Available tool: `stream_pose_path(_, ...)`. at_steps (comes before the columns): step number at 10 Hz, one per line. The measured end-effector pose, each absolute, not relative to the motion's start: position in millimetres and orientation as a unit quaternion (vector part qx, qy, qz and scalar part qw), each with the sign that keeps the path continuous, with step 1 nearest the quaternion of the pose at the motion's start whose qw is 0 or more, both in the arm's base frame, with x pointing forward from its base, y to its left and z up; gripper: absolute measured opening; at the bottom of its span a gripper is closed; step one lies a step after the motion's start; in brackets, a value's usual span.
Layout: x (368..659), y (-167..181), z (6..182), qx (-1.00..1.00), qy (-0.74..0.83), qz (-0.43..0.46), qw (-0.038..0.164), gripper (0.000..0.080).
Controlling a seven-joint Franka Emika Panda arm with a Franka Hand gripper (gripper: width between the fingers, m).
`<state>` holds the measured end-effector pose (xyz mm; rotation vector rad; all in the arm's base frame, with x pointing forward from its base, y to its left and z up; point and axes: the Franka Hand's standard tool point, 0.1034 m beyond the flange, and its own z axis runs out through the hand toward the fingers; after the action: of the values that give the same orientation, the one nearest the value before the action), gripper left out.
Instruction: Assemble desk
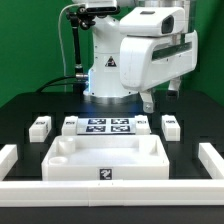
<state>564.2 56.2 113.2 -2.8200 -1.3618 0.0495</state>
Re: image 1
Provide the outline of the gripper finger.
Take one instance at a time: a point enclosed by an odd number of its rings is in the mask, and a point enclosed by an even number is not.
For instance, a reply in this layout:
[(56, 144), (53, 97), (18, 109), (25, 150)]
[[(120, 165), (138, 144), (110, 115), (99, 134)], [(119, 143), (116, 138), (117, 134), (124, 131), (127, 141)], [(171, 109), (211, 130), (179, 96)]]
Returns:
[(153, 95), (150, 90), (144, 91), (140, 93), (142, 102), (143, 102), (143, 111), (145, 113), (153, 113), (154, 112), (154, 100)]
[(167, 97), (169, 99), (177, 99), (179, 97), (180, 86), (181, 86), (180, 77), (171, 79), (167, 90)]

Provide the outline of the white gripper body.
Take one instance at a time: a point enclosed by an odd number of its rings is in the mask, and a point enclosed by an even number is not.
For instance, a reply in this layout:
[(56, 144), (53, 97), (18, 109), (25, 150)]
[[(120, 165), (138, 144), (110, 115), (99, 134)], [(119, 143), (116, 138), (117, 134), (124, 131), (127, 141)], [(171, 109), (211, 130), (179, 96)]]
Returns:
[(125, 37), (120, 47), (120, 81), (129, 90), (144, 92), (194, 70), (197, 63), (198, 36), (185, 36), (188, 49), (153, 59), (155, 50), (168, 48), (172, 37)]

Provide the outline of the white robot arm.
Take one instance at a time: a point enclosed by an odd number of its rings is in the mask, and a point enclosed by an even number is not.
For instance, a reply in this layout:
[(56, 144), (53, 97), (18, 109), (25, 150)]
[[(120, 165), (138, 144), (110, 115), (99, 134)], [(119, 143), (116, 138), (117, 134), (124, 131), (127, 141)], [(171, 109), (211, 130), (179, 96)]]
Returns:
[(85, 0), (93, 27), (94, 63), (85, 96), (117, 103), (139, 95), (154, 109), (153, 88), (177, 96), (181, 76), (197, 63), (196, 0)]

